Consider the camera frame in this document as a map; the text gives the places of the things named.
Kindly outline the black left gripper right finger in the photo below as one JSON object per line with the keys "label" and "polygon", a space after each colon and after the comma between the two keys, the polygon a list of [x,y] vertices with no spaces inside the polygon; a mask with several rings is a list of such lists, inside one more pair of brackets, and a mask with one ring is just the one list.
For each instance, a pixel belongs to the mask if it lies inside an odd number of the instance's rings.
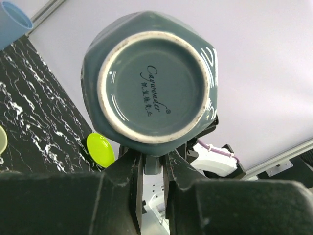
{"label": "black left gripper right finger", "polygon": [[313,195],[300,182],[209,179],[173,150],[163,156],[173,235],[310,235]]}

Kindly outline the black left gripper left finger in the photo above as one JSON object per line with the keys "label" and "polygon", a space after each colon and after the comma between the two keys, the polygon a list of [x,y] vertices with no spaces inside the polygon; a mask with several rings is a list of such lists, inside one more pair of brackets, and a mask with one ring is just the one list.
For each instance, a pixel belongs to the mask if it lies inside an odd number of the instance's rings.
{"label": "black left gripper left finger", "polygon": [[0,175],[3,235],[139,235],[142,154],[101,172]]}

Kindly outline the pale green mug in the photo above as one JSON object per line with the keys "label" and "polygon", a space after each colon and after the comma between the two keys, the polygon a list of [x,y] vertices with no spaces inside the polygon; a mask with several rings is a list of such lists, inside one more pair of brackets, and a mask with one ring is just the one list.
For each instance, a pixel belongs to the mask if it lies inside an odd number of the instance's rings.
{"label": "pale green mug", "polygon": [[5,151],[8,143],[7,133],[2,126],[0,126],[0,155]]}

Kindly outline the slate blue hexagonal mug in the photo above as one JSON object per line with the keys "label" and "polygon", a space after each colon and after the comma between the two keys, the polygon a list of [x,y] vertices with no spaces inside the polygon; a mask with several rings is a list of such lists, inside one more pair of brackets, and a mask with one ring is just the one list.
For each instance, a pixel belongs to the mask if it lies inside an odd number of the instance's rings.
{"label": "slate blue hexagonal mug", "polygon": [[216,49],[180,20],[156,11],[105,27],[83,59],[81,87],[94,129],[142,153],[147,175],[217,116]]}

